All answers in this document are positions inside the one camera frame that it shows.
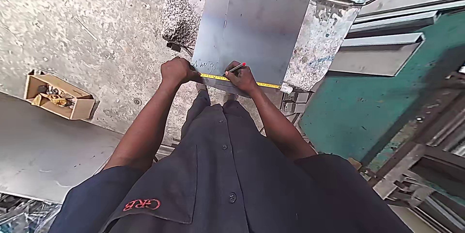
floor drain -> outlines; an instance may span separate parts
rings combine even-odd
[[[137,106],[142,105],[142,100],[140,100],[139,98],[134,98],[133,102],[134,102],[134,104],[137,105]]]

teal metal machine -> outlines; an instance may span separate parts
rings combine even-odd
[[[299,124],[319,152],[352,157],[377,171],[403,142],[398,134],[435,83],[465,61],[465,13],[419,30],[426,40],[395,77],[328,72]]]

pen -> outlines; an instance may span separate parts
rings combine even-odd
[[[235,71],[235,70],[237,70],[237,69],[239,69],[239,68],[241,68],[242,66],[245,66],[245,65],[246,65],[246,63],[243,62],[243,63],[237,65],[236,67],[232,68],[231,70],[229,70],[229,72],[231,73],[231,72],[233,72],[233,71]]]

red embroidered logo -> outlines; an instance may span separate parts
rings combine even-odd
[[[153,207],[152,206],[152,201],[155,201],[156,202],[156,207]],[[146,207],[146,208],[150,208],[151,210],[155,210],[157,209],[159,206],[160,206],[160,200],[156,200],[156,199],[151,199],[151,200],[133,200],[133,201],[130,201],[129,203],[126,204],[125,208],[123,209],[123,211],[128,211],[130,209],[132,209],[133,207],[135,208],[143,208],[143,207]]]

cardboard box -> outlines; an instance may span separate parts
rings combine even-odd
[[[53,104],[47,98],[43,98],[40,101],[39,107],[69,120],[82,120],[90,117],[90,112],[95,103],[95,99],[93,99],[92,95],[53,75],[28,75],[24,99],[32,102],[39,94],[37,88],[46,84],[73,96],[75,98],[73,99],[75,101],[74,107],[72,109],[70,107],[60,107]]]

